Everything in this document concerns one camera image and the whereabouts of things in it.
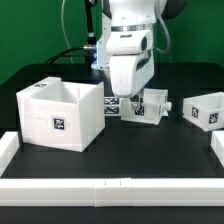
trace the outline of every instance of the black label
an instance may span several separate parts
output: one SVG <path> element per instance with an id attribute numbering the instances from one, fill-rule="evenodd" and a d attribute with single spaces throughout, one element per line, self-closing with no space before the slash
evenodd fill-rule
<path id="1" fill-rule="evenodd" d="M 104 108 L 104 113 L 105 114 L 119 114 L 120 113 L 120 108 L 119 107 L 105 107 Z"/>
<path id="2" fill-rule="evenodd" d="M 104 105 L 119 105 L 120 99 L 115 97 L 104 98 Z"/>
<path id="3" fill-rule="evenodd" d="M 218 113 L 210 114 L 209 124 L 214 124 L 218 122 Z"/>
<path id="4" fill-rule="evenodd" d="M 37 84 L 34 85 L 33 87 L 43 88 L 43 87 L 45 87 L 46 85 L 47 85 L 47 84 L 37 83 Z"/>
<path id="5" fill-rule="evenodd" d="M 54 118 L 54 128 L 58 130 L 65 130 L 65 120 L 61 118 Z"/>
<path id="6" fill-rule="evenodd" d="M 192 116 L 198 118 L 199 110 L 195 107 L 192 107 Z"/>

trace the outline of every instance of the black tabletop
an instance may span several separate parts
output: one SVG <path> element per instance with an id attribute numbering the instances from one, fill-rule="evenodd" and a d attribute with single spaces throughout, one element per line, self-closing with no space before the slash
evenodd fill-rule
<path id="1" fill-rule="evenodd" d="M 105 95 L 112 94 L 109 81 L 84 65 L 23 67 L 0 87 L 0 135 L 6 130 L 20 133 L 16 92 L 48 76 L 82 83 L 104 81 Z M 106 118 L 104 131 L 82 153 L 21 144 L 2 178 L 224 177 L 224 168 L 210 147 L 212 132 L 182 118 L 183 98 L 224 91 L 223 83 L 224 70 L 215 64 L 157 64 L 148 87 L 168 89 L 168 101 L 173 104 L 169 117 L 158 126 Z M 0 222 L 13 223 L 20 217 L 28 223 L 34 217 L 32 221 L 40 223 L 40 217 L 45 217 L 54 223 L 221 223 L 223 211 L 221 207 L 0 208 Z"/>

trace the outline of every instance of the white box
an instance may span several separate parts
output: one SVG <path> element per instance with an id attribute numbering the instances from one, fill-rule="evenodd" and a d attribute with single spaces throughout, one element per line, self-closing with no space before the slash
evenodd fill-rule
<path id="1" fill-rule="evenodd" d="M 224 167 L 224 131 L 213 131 L 211 147 Z"/>
<path id="2" fill-rule="evenodd" d="M 167 102 L 168 90 L 144 89 L 143 103 L 138 111 L 131 108 L 130 99 L 121 101 L 121 120 L 158 125 L 168 115 L 172 104 Z"/>
<path id="3" fill-rule="evenodd" d="M 19 146 L 17 132 L 6 132 L 0 139 L 0 177 L 5 172 Z"/>
<path id="4" fill-rule="evenodd" d="M 48 77 L 17 93 L 23 141 L 83 151 L 105 127 L 104 85 Z"/>
<path id="5" fill-rule="evenodd" d="M 224 93 L 184 99 L 183 117 L 204 131 L 224 127 Z"/>

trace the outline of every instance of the white robot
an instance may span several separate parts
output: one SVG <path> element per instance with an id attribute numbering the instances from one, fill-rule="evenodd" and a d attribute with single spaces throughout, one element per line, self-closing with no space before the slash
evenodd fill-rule
<path id="1" fill-rule="evenodd" d="M 109 69 L 114 96 L 122 99 L 123 120 L 158 124 L 164 112 L 171 109 L 168 91 L 144 89 L 144 86 L 154 75 L 153 25 L 156 16 L 161 18 L 167 0 L 104 0 L 102 3 L 103 35 L 92 68 Z"/>

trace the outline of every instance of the green wall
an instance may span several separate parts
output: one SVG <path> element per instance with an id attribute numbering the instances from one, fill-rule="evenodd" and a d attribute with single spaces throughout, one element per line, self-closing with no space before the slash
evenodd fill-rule
<path id="1" fill-rule="evenodd" d="M 22 66 L 42 63 L 66 49 L 61 3 L 62 0 L 0 0 L 0 84 Z M 99 4 L 93 10 L 97 37 L 101 33 L 100 8 Z M 173 62 L 212 62 L 224 66 L 223 9 L 223 0 L 189 0 L 181 15 L 166 22 L 172 39 L 170 57 L 155 54 L 155 61 L 169 62 L 172 58 Z M 83 0 L 67 0 L 65 24 L 72 46 L 86 43 Z M 155 31 L 157 44 L 163 48 L 158 26 Z"/>

